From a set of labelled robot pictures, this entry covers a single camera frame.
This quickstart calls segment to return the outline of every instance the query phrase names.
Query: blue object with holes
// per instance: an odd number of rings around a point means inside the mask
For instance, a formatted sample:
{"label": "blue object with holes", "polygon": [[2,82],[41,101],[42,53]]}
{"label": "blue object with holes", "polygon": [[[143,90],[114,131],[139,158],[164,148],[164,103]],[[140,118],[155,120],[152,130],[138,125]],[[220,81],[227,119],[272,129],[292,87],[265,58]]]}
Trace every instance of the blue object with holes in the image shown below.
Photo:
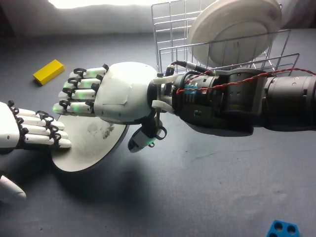
{"label": "blue object with holes", "polygon": [[297,225],[275,220],[271,225],[267,237],[300,237],[300,233]]}

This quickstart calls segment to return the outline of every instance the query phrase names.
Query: back of robotic hand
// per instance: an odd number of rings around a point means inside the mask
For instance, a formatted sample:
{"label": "back of robotic hand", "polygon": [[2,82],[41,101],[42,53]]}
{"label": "back of robotic hand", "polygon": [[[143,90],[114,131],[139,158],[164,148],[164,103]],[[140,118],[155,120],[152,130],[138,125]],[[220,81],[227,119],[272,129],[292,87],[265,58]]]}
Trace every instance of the back of robotic hand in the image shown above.
{"label": "back of robotic hand", "polygon": [[135,62],[104,64],[99,68],[74,69],[59,93],[53,111],[60,115],[99,117],[123,125],[141,124],[131,137],[128,148],[137,152],[153,147],[161,131],[166,130],[155,117],[152,101],[157,99],[154,68]]}
{"label": "back of robotic hand", "polygon": [[[0,155],[14,149],[68,149],[71,142],[64,124],[43,111],[14,107],[14,102],[0,102]],[[23,190],[0,170],[0,201],[16,204],[26,198]]]}

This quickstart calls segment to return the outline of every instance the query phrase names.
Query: dish rack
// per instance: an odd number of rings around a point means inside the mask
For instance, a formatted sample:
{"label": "dish rack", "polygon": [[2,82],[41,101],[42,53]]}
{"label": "dish rack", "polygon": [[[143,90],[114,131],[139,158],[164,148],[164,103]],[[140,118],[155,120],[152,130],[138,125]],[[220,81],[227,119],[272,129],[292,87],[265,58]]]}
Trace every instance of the dish rack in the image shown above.
{"label": "dish rack", "polygon": [[[255,38],[262,35],[253,35],[235,39],[218,40],[198,44],[188,44],[187,38],[190,27],[198,15],[214,0],[174,0],[170,2],[157,3],[152,5],[152,21],[154,30],[154,41],[156,50],[156,60],[158,71],[164,73],[167,66],[175,61],[189,61],[210,70],[232,70],[238,67],[255,68],[266,72],[294,68],[300,56],[299,53],[284,55],[284,51],[290,36],[290,30],[281,30],[275,33],[275,40],[270,46],[257,58],[247,63],[236,63],[229,66],[223,66],[225,60],[226,43],[231,40],[240,40],[245,38]],[[197,61],[190,53],[194,52],[197,45],[208,44],[208,48],[224,43],[224,53],[221,67],[212,68],[203,65]],[[185,68],[176,67],[176,74],[183,74],[187,71]]]}

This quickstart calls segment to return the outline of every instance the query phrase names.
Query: white wall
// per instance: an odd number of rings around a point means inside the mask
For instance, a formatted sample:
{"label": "white wall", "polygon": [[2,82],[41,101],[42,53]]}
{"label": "white wall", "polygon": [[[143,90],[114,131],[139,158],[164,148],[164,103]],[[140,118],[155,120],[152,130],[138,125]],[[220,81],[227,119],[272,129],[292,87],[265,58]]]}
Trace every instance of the white wall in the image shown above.
{"label": "white wall", "polygon": [[[198,0],[188,0],[191,6]],[[202,0],[203,6],[214,0]],[[313,19],[316,0],[278,0],[283,4],[283,25],[306,27]],[[56,9],[47,0],[0,0],[19,36],[152,32],[151,7],[98,5]],[[166,15],[168,9],[160,9]]]}

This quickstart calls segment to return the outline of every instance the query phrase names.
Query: yellow rectangular object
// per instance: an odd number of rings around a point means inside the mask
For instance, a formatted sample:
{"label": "yellow rectangular object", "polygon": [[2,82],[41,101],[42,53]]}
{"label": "yellow rectangular object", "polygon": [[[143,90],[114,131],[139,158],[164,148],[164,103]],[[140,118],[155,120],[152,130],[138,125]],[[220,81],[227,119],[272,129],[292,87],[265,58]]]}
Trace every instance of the yellow rectangular object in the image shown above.
{"label": "yellow rectangular object", "polygon": [[64,65],[62,65],[55,59],[54,61],[50,62],[45,67],[34,73],[33,76],[41,85],[45,85],[64,70]]}

